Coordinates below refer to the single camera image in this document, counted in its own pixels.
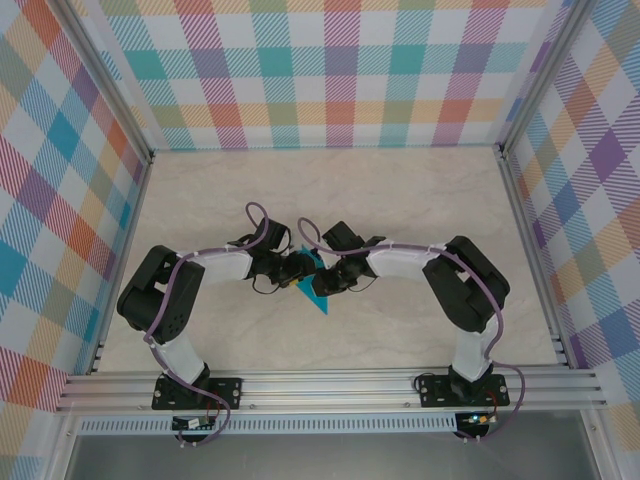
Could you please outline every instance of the cyan triangle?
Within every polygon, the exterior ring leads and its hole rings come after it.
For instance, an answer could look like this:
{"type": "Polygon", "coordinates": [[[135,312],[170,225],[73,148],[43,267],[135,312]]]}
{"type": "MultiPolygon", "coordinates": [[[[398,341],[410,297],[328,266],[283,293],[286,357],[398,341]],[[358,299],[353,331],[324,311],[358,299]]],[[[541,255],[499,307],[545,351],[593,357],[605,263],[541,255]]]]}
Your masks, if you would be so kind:
{"type": "MultiPolygon", "coordinates": [[[[307,254],[311,258],[313,258],[313,261],[315,262],[317,268],[324,267],[324,262],[322,261],[322,259],[316,257],[306,248],[302,247],[302,249],[300,250],[300,253],[307,254]]],[[[318,307],[322,312],[324,312],[325,315],[329,315],[329,299],[327,297],[318,297],[313,292],[313,288],[311,287],[311,282],[313,281],[313,277],[314,275],[310,275],[306,277],[304,280],[298,282],[296,284],[296,287],[298,287],[300,291],[304,293],[306,297],[309,300],[311,300],[316,307],[318,307]]]]}

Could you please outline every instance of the metal base plate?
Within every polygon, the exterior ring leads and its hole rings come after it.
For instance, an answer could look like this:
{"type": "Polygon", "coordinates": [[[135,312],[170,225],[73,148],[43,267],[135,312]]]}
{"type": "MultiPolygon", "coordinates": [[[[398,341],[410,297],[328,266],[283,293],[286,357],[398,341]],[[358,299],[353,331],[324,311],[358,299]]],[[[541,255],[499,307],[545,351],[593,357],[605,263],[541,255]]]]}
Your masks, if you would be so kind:
{"type": "MultiPolygon", "coordinates": [[[[208,392],[218,395],[231,407],[231,410],[240,408],[242,396],[241,378],[209,378],[206,387],[200,387],[208,392]]],[[[212,400],[204,395],[197,395],[186,390],[165,375],[160,375],[151,402],[152,410],[207,410],[216,409],[211,405],[212,400]]]]}
{"type": "Polygon", "coordinates": [[[448,375],[423,375],[416,379],[416,387],[420,392],[420,405],[429,407],[493,407],[493,398],[486,392],[495,395],[499,407],[509,405],[509,392],[503,375],[493,374],[489,377],[485,391],[471,400],[462,401],[451,391],[448,375]]]}

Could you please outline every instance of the table surface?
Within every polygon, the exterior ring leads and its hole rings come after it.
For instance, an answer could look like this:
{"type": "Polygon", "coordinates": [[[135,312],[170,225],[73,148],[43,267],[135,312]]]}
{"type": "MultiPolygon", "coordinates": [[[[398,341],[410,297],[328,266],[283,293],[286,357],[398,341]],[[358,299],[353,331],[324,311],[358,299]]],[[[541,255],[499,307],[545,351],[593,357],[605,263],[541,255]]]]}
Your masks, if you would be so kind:
{"type": "MultiPolygon", "coordinates": [[[[160,153],[123,285],[154,245],[184,252],[252,233],[244,214],[251,200],[294,230],[306,216],[322,231],[344,220],[365,239],[426,245],[468,236],[511,284],[493,357],[556,363],[491,148],[160,153]]],[[[448,365],[456,329],[425,287],[381,278],[330,297],[328,315],[296,287],[271,296],[250,282],[202,287],[187,331],[212,370],[448,365]]],[[[114,314],[100,371],[141,370],[158,366],[142,334],[114,314]]]]}

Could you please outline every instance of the blue triangular object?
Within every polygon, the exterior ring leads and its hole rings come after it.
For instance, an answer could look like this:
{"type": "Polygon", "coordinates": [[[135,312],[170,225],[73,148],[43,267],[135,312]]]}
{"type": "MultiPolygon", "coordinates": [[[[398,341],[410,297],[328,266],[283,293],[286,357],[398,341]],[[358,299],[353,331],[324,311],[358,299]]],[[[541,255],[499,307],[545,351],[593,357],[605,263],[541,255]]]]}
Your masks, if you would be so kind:
{"type": "MultiPolygon", "coordinates": [[[[307,254],[311,258],[313,258],[313,261],[315,262],[316,267],[318,267],[318,268],[324,267],[324,262],[320,258],[318,258],[315,255],[313,255],[306,248],[302,247],[300,252],[304,253],[304,254],[307,254]]],[[[311,287],[311,282],[313,281],[313,277],[314,277],[314,275],[306,277],[301,282],[298,282],[296,284],[296,287],[298,287],[300,289],[300,291],[302,293],[304,293],[307,296],[307,298],[309,300],[311,300],[316,307],[318,307],[320,310],[322,310],[325,315],[329,315],[329,299],[327,297],[318,297],[318,296],[316,296],[315,293],[313,293],[313,288],[311,287]]]]}

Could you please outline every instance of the beige marble surface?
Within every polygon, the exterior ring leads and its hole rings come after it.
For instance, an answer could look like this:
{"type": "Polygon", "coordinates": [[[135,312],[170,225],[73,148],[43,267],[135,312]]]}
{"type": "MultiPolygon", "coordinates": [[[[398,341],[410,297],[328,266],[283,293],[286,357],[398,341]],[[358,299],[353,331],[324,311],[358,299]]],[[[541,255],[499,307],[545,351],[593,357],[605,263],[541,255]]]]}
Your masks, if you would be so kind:
{"type": "MultiPolygon", "coordinates": [[[[244,204],[294,227],[344,220],[362,237],[410,243],[470,237],[511,284],[494,358],[555,363],[536,290],[490,148],[163,153],[153,167],[125,271],[149,248],[191,251],[253,231],[244,204]]],[[[455,328],[424,284],[379,279],[329,299],[324,315],[297,288],[255,294],[249,282],[200,290],[187,327],[212,369],[448,365],[455,328]]],[[[142,334],[114,315],[100,370],[157,370],[142,334]]]]}

